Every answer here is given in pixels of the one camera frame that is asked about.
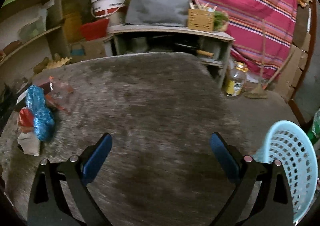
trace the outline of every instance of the laundry basket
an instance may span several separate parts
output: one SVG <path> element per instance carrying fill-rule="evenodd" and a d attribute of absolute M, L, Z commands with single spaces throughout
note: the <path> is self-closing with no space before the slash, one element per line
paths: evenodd
<path fill-rule="evenodd" d="M 318 176 L 316 154 L 307 135 L 290 121 L 278 121 L 253 158 L 263 163 L 282 162 L 291 190 L 293 221 L 298 221 L 310 206 Z"/>

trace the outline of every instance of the blue gripper pad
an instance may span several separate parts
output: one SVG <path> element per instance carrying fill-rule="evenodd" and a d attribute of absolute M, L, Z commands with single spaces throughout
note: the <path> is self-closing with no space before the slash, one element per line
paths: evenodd
<path fill-rule="evenodd" d="M 100 168 L 110 153 L 111 148 L 112 137 L 110 134 L 107 134 L 82 168 L 81 180 L 84 185 L 92 183 L 96 178 Z"/>
<path fill-rule="evenodd" d="M 211 135 L 210 147 L 228 180 L 231 183 L 239 183 L 239 166 L 215 133 Z"/>

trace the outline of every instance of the yellow basket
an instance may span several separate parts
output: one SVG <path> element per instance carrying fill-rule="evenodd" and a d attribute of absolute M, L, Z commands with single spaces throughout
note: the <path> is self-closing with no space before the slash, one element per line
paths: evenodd
<path fill-rule="evenodd" d="M 80 32 L 82 25 L 81 15 L 79 12 L 70 13 L 64 16 L 65 22 L 63 31 L 69 43 L 74 43 L 81 40 L 83 37 Z"/>
<path fill-rule="evenodd" d="M 212 32 L 214 25 L 214 12 L 189 9 L 188 29 Z"/>

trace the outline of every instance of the broom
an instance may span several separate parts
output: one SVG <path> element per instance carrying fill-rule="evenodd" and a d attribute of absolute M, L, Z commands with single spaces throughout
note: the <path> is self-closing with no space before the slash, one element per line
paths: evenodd
<path fill-rule="evenodd" d="M 262 32 L 263 32 L 263 41 L 262 41 L 262 60 L 260 66 L 260 77 L 259 83 L 257 87 L 252 89 L 250 92 L 245 92 L 244 96 L 250 99 L 267 99 L 268 95 L 262 87 L 262 73 L 264 67 L 264 56 L 266 54 L 266 31 L 265 31 L 265 22 L 264 19 L 262 20 Z"/>

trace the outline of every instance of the white bucket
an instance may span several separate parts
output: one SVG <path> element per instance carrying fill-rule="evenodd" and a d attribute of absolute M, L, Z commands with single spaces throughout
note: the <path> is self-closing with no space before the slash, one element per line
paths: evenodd
<path fill-rule="evenodd" d="M 92 16 L 94 16 L 95 18 L 110 18 L 117 11 L 124 10 L 125 0 L 91 0 L 91 2 L 92 2 L 92 8 L 91 8 Z M 119 20 L 112 21 L 110 19 L 110 22 L 117 22 L 117 24 L 123 24 L 124 17 L 122 17 L 120 21 Z"/>

